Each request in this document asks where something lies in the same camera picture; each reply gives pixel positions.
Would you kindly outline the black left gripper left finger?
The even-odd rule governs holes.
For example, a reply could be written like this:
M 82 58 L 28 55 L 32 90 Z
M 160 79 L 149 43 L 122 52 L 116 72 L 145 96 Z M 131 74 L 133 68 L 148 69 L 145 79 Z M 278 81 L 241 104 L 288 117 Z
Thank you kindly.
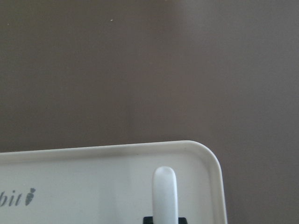
M 144 217 L 142 224 L 153 224 L 153 217 Z

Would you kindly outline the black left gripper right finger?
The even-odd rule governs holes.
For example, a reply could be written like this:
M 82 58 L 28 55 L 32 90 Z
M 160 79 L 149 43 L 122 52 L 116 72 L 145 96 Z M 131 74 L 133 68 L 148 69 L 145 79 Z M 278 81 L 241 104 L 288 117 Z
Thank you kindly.
M 185 217 L 179 217 L 178 224 L 188 224 L 187 219 Z

